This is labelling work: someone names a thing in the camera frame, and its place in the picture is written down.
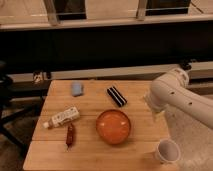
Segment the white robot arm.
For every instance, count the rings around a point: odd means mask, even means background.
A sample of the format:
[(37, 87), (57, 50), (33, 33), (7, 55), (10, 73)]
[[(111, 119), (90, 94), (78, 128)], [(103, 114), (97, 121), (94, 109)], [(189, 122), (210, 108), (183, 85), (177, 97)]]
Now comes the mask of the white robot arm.
[(171, 105), (213, 129), (213, 100), (188, 90), (188, 84), (188, 73), (174, 68), (151, 82), (144, 100), (154, 115)]

